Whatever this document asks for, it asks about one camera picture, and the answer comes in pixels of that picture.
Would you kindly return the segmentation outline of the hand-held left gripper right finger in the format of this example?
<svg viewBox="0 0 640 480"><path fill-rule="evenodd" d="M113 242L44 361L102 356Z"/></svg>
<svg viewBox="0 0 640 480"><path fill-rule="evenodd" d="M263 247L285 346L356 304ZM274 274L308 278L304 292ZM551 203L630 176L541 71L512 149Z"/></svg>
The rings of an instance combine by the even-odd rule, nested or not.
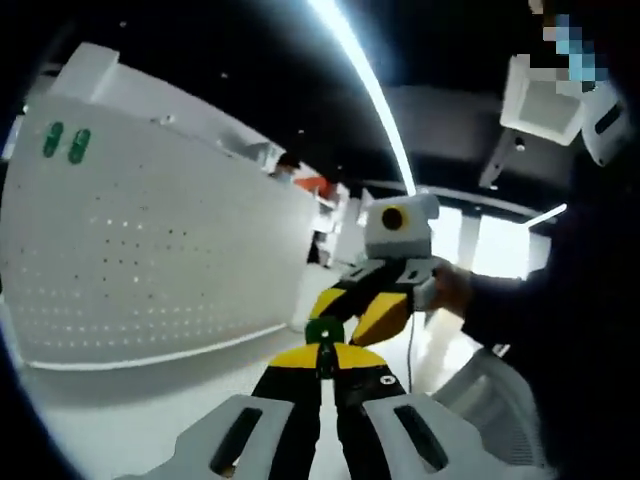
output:
<svg viewBox="0 0 640 480"><path fill-rule="evenodd" d="M332 346L338 437L353 479L481 479L478 432L424 394L408 394L385 360Z"/></svg>

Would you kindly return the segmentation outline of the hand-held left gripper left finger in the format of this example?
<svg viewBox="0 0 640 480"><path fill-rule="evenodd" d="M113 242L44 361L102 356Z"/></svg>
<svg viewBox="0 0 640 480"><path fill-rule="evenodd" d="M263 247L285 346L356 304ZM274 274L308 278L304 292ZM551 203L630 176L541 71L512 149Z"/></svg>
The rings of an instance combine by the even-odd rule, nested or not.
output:
<svg viewBox="0 0 640 480"><path fill-rule="evenodd" d="M234 395L180 434L176 479L306 479L320 433L320 345L277 355L249 395Z"/></svg>

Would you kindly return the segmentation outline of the person's right hand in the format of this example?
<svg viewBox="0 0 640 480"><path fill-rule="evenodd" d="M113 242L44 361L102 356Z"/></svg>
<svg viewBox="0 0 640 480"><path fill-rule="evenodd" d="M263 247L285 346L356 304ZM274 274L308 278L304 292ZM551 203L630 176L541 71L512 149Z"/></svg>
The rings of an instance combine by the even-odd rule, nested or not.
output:
<svg viewBox="0 0 640 480"><path fill-rule="evenodd" d="M473 297L471 272L444 262L434 268L433 278L435 293L429 304L429 309L431 311L444 309L464 318Z"/></svg>

